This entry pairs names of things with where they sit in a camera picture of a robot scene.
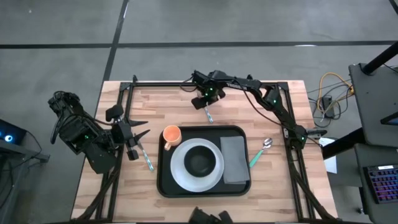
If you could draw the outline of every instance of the blue light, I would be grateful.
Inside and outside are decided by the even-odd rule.
[[[6,142],[11,142],[12,141],[12,136],[7,135],[4,140],[6,140]]]

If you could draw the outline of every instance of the orange cup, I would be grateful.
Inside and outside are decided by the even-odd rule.
[[[172,146],[178,146],[181,143],[181,130],[176,125],[169,125],[163,130],[163,138],[166,140],[164,149],[169,150]]]

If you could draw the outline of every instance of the black pole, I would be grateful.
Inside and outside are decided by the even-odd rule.
[[[381,65],[388,62],[397,54],[398,54],[398,42],[395,42],[393,45],[391,45],[389,48],[387,48],[385,51],[379,54],[375,59],[373,59],[371,62],[365,65],[362,68],[362,72],[364,72],[367,75],[372,75],[372,72],[378,69]]]

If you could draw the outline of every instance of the white paper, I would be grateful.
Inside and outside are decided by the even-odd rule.
[[[330,144],[334,142],[334,139],[329,139],[329,138],[320,138],[319,139],[319,144],[322,146],[326,146],[327,144]],[[337,162],[336,162],[336,156],[333,156],[329,159],[324,160],[326,171],[331,172],[334,174],[337,174]]]

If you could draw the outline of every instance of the black cable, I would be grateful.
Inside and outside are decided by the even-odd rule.
[[[290,131],[295,132],[296,134],[299,134],[299,133],[297,133],[296,131],[294,131],[293,129],[288,128],[288,127],[284,126],[283,124],[280,124],[280,123],[278,123],[278,122],[276,122],[276,121],[274,121],[274,120],[268,118],[266,115],[262,114],[262,113],[254,106],[253,102],[250,100],[248,94],[247,94],[246,91],[244,90],[242,84],[241,84],[237,79],[233,79],[233,81],[236,81],[236,83],[241,87],[241,89],[242,89],[244,95],[246,96],[246,98],[248,99],[250,105],[253,107],[253,109],[254,109],[259,115],[261,115],[263,118],[269,120],[270,122],[272,122],[272,123],[274,123],[274,124],[277,124],[277,125],[281,126],[282,128],[286,128],[286,129],[288,129],[288,130],[290,130]],[[312,139],[312,138],[309,138],[308,136],[307,136],[307,139],[313,141],[315,144],[317,144],[317,145],[320,146],[320,144],[317,143],[316,140],[314,140],[314,139]]]
[[[334,85],[337,85],[337,84],[340,84],[340,83],[343,83],[343,82],[347,82],[347,81],[350,81],[350,80],[351,80],[351,79],[349,78],[349,79],[347,79],[347,80],[344,80],[344,81],[341,81],[341,82],[338,82],[338,83],[335,83],[335,84],[332,84],[332,85],[324,86],[324,87],[322,87],[322,88],[317,88],[316,90],[308,91],[307,94],[308,94],[308,93],[315,92],[315,91],[318,91],[318,90],[322,90],[322,89],[324,89],[324,88],[328,88],[328,87],[331,87],[331,86],[334,86]]]
[[[193,77],[190,77],[189,79],[183,81],[183,83],[186,83],[187,81],[191,80],[192,78]],[[195,91],[197,88],[198,87],[195,86],[195,88],[193,90],[187,90],[187,89],[182,88],[182,86],[180,85],[180,89],[182,89],[182,91],[186,91],[187,93],[191,93],[191,92]]]
[[[341,118],[341,106],[340,106],[340,103],[338,102],[338,100],[336,100],[336,103],[337,103],[337,106],[338,106],[338,117],[337,118],[332,118],[332,119],[334,119],[334,120],[338,120],[338,119],[340,119]]]
[[[344,110],[344,111],[342,111],[340,114],[343,114],[345,111],[347,111],[348,110],[348,93],[349,93],[349,90],[351,89],[351,87],[352,87],[352,85],[347,89],[347,92],[346,92],[346,109]]]
[[[104,121],[100,121],[100,120],[98,120],[98,119],[89,117],[89,116],[87,116],[87,115],[83,115],[83,114],[70,114],[69,116],[67,116],[67,117],[62,121],[61,125],[60,125],[58,128],[56,128],[56,127],[58,126],[58,121],[55,123],[55,126],[54,126],[54,128],[53,128],[53,133],[51,134],[51,137],[50,137],[50,142],[51,142],[51,144],[54,144],[54,143],[55,143],[55,139],[57,138],[58,133],[59,133],[60,129],[62,128],[62,126],[65,124],[65,122],[67,122],[67,120],[68,120],[69,118],[72,118],[72,117],[74,117],[74,116],[80,116],[80,117],[82,117],[82,118],[87,118],[87,119],[90,119],[90,120],[92,120],[92,121],[98,122],[98,123],[100,123],[100,124],[112,126],[111,123],[106,123],[106,122],[104,122]]]
[[[338,86],[335,86],[335,87],[333,87],[333,88],[331,88],[329,91],[327,91],[320,99],[322,99],[323,97],[325,97],[325,96],[327,96],[331,91],[333,91],[333,90],[335,90],[335,89],[337,89],[337,88],[339,88],[339,87],[342,87],[342,86],[347,86],[347,85],[338,85]]]
[[[14,177],[12,176],[12,170],[13,170],[13,168],[12,168],[11,162],[10,162],[9,160],[8,160],[8,166],[9,166],[9,171],[10,171],[9,179],[11,179],[11,186],[10,186],[10,191],[8,191],[8,194],[7,194],[6,198],[4,199],[4,201],[3,201],[3,202],[1,203],[1,205],[0,205],[0,210],[1,210],[1,209],[3,208],[3,206],[6,204],[8,198],[9,198],[11,192],[12,192],[12,189],[14,188]],[[7,182],[6,182],[5,186],[4,186],[4,188],[1,190],[1,193],[2,193],[3,190],[7,187],[7,183],[8,183],[8,179],[7,179]]]
[[[111,123],[107,123],[107,122],[104,122],[104,121],[100,121],[100,120],[98,120],[98,119],[95,119],[95,118],[91,118],[91,117],[89,117],[89,116],[84,116],[85,118],[88,118],[88,119],[93,119],[94,121],[96,121],[97,123],[100,123],[100,124],[103,124],[103,125],[108,125],[108,126],[112,126],[113,124],[111,124]]]
[[[393,69],[392,67],[390,67],[390,66],[388,66],[388,65],[386,65],[386,64],[384,64],[384,66],[386,66],[387,68],[390,68],[390,69],[393,70],[394,72],[398,73],[398,70],[395,70],[395,69]]]
[[[24,164],[25,162],[30,161],[31,159],[36,159],[36,156],[39,155],[39,154],[43,151],[43,148],[42,148],[42,146],[40,145],[40,143],[38,142],[38,140],[36,139],[36,137],[35,137],[30,131],[28,131],[28,130],[27,130],[26,132],[29,133],[29,134],[33,137],[33,139],[36,141],[37,145],[38,145],[39,148],[40,148],[40,151],[39,151],[36,155],[34,155],[34,156],[30,157],[29,159],[25,160],[24,162],[21,162],[20,164],[14,166],[12,169],[9,169],[9,170],[2,170],[1,172],[11,171],[11,170],[15,169],[16,167],[19,167],[20,165]]]
[[[309,97],[308,97],[308,99],[310,99],[312,103],[315,103],[315,109],[312,111],[312,117],[313,117],[313,118],[320,118],[320,117],[314,116],[315,112],[317,111],[317,102],[316,102],[315,100],[309,98]],[[328,120],[329,122],[328,122],[326,125],[324,125],[324,126],[318,124],[315,120],[313,120],[313,123],[314,123],[315,126],[318,127],[318,128],[327,128],[327,127],[330,125],[330,123],[331,123],[331,119],[327,119],[327,120]]]
[[[59,129],[60,129],[60,128],[58,128],[58,124],[59,124],[60,121],[61,121],[61,117],[62,117],[62,114],[61,114],[61,116],[58,117],[57,122],[55,123],[54,127],[52,128],[52,132],[51,132],[51,136],[50,136],[50,142],[51,142],[51,144],[54,144],[54,143],[55,143],[55,140],[56,140],[56,138],[57,138],[57,134],[58,134]]]

